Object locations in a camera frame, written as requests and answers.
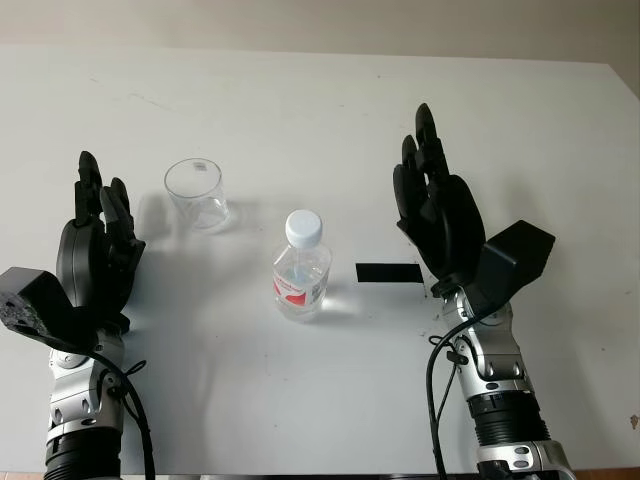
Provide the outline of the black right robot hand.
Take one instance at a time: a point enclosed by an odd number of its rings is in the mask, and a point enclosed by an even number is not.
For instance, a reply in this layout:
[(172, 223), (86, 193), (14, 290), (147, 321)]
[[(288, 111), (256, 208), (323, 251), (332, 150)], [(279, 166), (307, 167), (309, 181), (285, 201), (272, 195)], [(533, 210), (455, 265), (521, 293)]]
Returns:
[(473, 279), (486, 241), (479, 209), (467, 183), (449, 171), (429, 106), (415, 116), (415, 134), (404, 138), (393, 170), (399, 229), (417, 248), (436, 279), (431, 292), (444, 298)]

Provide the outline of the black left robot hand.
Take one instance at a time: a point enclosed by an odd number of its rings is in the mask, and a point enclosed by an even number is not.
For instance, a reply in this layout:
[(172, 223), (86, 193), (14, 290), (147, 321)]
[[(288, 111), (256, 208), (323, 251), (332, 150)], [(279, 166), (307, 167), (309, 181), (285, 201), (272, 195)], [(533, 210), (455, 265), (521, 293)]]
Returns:
[(63, 228), (56, 276), (72, 305), (90, 312), (102, 328), (129, 331), (122, 310), (131, 295), (145, 242), (134, 232), (134, 218), (124, 182), (115, 177), (104, 185), (96, 158), (79, 156), (74, 184), (75, 216)]

